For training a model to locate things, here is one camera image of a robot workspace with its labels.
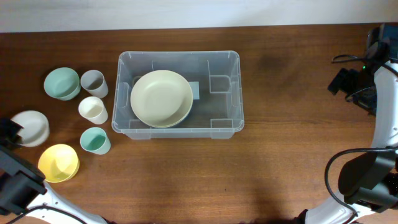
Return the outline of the white bowl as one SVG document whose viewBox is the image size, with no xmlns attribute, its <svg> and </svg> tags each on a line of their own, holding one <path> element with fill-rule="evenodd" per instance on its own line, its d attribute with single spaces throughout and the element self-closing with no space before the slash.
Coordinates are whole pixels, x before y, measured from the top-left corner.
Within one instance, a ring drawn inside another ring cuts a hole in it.
<svg viewBox="0 0 398 224">
<path fill-rule="evenodd" d="M 49 121 L 41 112 L 23 111 L 13 116 L 11 120 L 22 126 L 22 129 L 17 133 L 21 137 L 17 143 L 21 146 L 39 146 L 47 140 L 50 134 Z"/>
</svg>

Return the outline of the beige plate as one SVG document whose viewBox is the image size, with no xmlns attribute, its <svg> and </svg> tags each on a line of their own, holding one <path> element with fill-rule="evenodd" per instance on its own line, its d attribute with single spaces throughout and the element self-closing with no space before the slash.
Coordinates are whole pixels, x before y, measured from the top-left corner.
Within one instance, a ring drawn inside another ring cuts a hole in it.
<svg viewBox="0 0 398 224">
<path fill-rule="evenodd" d="M 149 72 L 133 86 L 130 96 L 131 108 L 137 117 L 146 106 L 155 106 L 156 100 L 170 95 L 193 97 L 189 82 L 180 74 L 170 70 Z"/>
<path fill-rule="evenodd" d="M 192 108 L 193 103 L 146 106 L 139 112 L 137 117 L 153 128 L 171 128 L 184 121 L 189 116 Z"/>
</svg>

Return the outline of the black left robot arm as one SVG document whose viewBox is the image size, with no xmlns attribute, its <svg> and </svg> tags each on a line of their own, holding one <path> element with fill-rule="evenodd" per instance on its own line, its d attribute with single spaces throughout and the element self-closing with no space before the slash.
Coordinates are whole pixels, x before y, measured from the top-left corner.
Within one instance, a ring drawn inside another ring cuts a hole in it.
<svg viewBox="0 0 398 224">
<path fill-rule="evenodd" d="M 47 223 L 102 223 L 110 221 L 88 213 L 57 194 L 39 169 L 13 153 L 19 147 L 22 126 L 1 120 L 1 215 L 15 214 L 9 223 L 34 217 Z"/>
</svg>

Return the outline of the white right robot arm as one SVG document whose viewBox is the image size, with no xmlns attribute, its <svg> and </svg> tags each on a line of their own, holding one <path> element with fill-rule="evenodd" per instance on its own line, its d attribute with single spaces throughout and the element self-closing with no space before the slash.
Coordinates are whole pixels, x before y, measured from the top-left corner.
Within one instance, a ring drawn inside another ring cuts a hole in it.
<svg viewBox="0 0 398 224">
<path fill-rule="evenodd" d="M 338 55 L 333 63 L 362 62 L 360 71 L 342 68 L 328 86 L 376 117 L 369 148 L 348 149 L 326 164 L 330 197 L 304 210 L 295 223 L 355 223 L 357 219 L 397 209 L 397 26 L 369 31 L 363 56 Z"/>
</svg>

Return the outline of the yellow bowl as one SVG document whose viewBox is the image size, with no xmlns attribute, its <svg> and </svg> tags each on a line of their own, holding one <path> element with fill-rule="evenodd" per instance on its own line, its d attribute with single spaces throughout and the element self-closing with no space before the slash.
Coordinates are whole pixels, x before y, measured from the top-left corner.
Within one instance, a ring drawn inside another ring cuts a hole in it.
<svg viewBox="0 0 398 224">
<path fill-rule="evenodd" d="M 66 144 L 56 144 L 42 153 L 38 168 L 47 182 L 60 183 L 76 175 L 80 160 L 74 148 Z"/>
</svg>

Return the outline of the green bowl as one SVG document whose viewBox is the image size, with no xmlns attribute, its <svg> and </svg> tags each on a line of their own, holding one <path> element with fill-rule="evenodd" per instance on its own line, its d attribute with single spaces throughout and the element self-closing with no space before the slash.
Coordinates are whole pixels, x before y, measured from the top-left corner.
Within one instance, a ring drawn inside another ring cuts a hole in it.
<svg viewBox="0 0 398 224">
<path fill-rule="evenodd" d="M 71 100 L 81 90 L 80 77 L 72 68 L 57 68 L 46 76 L 44 90 L 52 98 L 62 101 Z"/>
</svg>

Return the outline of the green cup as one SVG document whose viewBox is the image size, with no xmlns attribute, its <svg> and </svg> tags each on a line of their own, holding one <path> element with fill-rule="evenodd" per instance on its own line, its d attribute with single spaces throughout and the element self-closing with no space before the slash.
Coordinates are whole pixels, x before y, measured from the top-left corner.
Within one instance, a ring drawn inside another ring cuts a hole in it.
<svg viewBox="0 0 398 224">
<path fill-rule="evenodd" d="M 87 129 L 80 137 L 80 146 L 88 152 L 104 155 L 111 149 L 106 132 L 97 127 Z"/>
</svg>

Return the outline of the cream cup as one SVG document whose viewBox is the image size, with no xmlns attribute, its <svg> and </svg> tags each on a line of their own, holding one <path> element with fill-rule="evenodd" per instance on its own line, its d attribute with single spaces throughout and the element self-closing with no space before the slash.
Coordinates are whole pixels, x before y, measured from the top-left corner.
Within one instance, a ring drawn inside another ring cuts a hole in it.
<svg viewBox="0 0 398 224">
<path fill-rule="evenodd" d="M 108 112 L 100 98 L 89 96 L 78 105 L 79 114 L 93 124 L 103 124 L 108 120 Z"/>
</svg>

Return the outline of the grey cup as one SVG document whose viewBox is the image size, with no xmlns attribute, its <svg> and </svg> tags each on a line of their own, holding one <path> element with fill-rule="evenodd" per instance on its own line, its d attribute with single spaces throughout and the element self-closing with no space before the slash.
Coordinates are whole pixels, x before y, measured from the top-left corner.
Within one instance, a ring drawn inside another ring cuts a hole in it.
<svg viewBox="0 0 398 224">
<path fill-rule="evenodd" d="M 99 70 L 89 70 L 80 79 L 81 86 L 92 96 L 104 98 L 108 94 L 108 86 L 104 75 Z"/>
</svg>

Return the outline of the clear plastic storage bin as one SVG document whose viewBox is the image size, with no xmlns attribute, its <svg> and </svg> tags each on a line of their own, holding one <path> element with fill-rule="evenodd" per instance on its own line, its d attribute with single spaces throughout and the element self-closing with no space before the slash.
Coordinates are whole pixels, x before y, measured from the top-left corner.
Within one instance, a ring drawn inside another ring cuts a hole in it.
<svg viewBox="0 0 398 224">
<path fill-rule="evenodd" d="M 171 70 L 199 82 L 200 99 L 190 116 L 171 128 L 152 128 L 134 114 L 130 96 L 143 75 Z M 123 52 L 118 59 L 112 128 L 135 140 L 155 138 L 229 139 L 244 127 L 240 56 L 232 50 Z"/>
</svg>

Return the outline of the white label in bin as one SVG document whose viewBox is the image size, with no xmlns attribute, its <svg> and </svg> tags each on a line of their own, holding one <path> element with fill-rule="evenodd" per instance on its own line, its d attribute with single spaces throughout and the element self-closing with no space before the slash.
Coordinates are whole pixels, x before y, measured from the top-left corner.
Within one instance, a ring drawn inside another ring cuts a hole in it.
<svg viewBox="0 0 398 224">
<path fill-rule="evenodd" d="M 193 93 L 193 100 L 200 99 L 200 85 L 199 82 L 189 82 L 190 88 L 192 89 Z"/>
</svg>

